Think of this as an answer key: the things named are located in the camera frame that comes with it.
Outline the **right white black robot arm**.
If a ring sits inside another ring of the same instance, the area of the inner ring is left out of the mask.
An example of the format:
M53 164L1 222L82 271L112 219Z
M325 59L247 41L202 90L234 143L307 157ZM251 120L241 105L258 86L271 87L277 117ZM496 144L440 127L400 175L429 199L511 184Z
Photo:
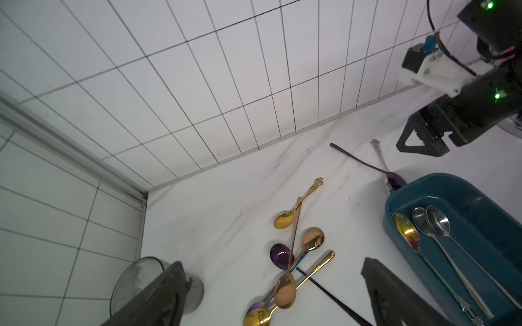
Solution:
M481 57L496 67L478 75L450 54L437 29L409 48L400 81L443 96L409 117L396 144L400 152L444 156L445 133L462 147L521 113L521 2L471 1L458 18L477 35Z

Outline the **teal plastic storage box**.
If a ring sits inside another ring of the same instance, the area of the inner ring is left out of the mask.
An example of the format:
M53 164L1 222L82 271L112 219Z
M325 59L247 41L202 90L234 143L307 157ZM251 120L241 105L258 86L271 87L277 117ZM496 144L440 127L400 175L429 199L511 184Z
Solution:
M410 220L414 208L429 206L447 216L450 235L437 239L494 318L484 315L440 247L425 234L420 234L421 252L487 325L520 325L521 309L510 298L521 301L521 224L471 183L449 174L427 175L388 197L383 216L387 235L454 325L471 322L391 219L393 213L400 213Z

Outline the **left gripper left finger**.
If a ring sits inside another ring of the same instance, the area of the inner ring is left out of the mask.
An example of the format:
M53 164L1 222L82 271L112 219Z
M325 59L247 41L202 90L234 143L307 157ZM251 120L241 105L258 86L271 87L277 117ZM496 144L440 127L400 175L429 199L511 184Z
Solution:
M167 270L103 324L179 325L187 291L182 263L171 263Z

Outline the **silver plain spoon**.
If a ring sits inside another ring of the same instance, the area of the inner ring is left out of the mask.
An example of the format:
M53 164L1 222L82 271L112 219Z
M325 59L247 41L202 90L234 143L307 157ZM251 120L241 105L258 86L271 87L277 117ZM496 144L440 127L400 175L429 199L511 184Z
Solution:
M434 229L428 222L428 216L427 216L426 209L424 209L423 207L414 208L413 212L412 212L412 218L413 218L413 222L416 225L416 227L421 232L423 232L425 235L429 236L440 247L440 250L443 252L443 254L447 258L448 262L451 264L452 268L454 269L455 273L459 277L460 281L465 286L466 291L471 295L472 299L478 304L479 308L484 313L484 315L488 319L493 319L494 318L493 312L490 310L490 308L484 302L484 300L479 295L477 290L474 288L474 286L471 284L471 282L466 278L466 276L462 273L462 271L458 268L458 266L452 260L452 258L448 254L448 252L445 250L445 248L442 246L440 241L437 239Z

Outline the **rainbow gold spoon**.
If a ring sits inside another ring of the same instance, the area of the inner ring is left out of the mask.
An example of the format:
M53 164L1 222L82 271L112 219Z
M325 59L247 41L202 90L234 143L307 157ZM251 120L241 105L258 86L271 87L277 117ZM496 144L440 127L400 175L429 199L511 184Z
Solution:
M484 320L481 319L480 316L478 316L473 309L471 308L470 304L467 303L461 296L459 296L451 287L450 284L440 275L437 269L429 262L429 260L425 257L425 255L421 252L420 248L420 235L418 234L418 231L416 227L413 225L413 223L407 219L403 214L400 213L393 213L391 215L391 220L393 221L395 227L397 228L398 232L402 235L402 237L406 240L406 242L409 244L409 246L412 248L412 250L421 258L423 259L426 266L428 266L432 273L437 276L440 282L444 285L446 290L451 294L454 301L458 304L458 306L461 308L461 311L463 314L468 318L468 320L473 325L486 325Z

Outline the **silver ornate-handle spoon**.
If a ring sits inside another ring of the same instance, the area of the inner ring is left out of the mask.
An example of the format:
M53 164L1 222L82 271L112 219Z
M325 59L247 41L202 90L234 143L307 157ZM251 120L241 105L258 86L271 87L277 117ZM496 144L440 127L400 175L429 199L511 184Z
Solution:
M383 157L380 141L378 139L372 139L371 140L371 145L374 147L377 155L379 156L379 160L380 160L380 163L381 163L381 165L383 167L383 170L386 171L386 172L389 172L389 169L388 169L387 164L385 162L385 159ZM386 192L388 194L391 194L394 191L392 185L387 180L387 177L384 178L384 185L385 185Z

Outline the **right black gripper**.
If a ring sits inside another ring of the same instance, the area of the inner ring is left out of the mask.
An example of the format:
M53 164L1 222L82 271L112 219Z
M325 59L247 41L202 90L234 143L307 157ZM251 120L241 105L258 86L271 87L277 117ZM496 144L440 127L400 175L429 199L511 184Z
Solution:
M441 157L454 145L467 145L502 120L521 112L521 61L506 61L450 98L436 99L409 117L396 144L402 153Z

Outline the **dark purple long spoon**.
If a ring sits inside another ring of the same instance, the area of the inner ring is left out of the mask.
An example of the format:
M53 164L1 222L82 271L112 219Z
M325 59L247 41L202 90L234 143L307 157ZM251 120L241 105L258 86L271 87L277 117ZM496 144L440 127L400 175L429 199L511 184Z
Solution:
M354 155L352 155L351 153L349 153L348 151L344 150L343 148L341 148L340 146L334 144L334 143L331 143L330 144L330 147L340 151L341 153L344 153L345 155L347 155L348 157L354 159L355 161L357 161L358 163L366 166L366 167L369 167L369 168L372 168L378 172L381 172L385 175L385 177L387 177L387 180L390 182L391 186L393 187L394 189L394 192L396 190L399 190L401 189L402 187L405 187L407 185L407 182L404 178L402 178L399 174L397 173L394 173L394 172L386 172L384 171L383 169L381 168L377 168L371 164L368 164L366 162L364 162L363 160L360 160L359 158L355 157Z

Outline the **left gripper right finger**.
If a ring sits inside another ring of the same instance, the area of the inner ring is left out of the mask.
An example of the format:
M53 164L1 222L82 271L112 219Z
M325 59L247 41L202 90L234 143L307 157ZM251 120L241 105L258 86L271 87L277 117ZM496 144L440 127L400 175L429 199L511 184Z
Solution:
M361 274L377 325L451 325L379 260L366 258Z

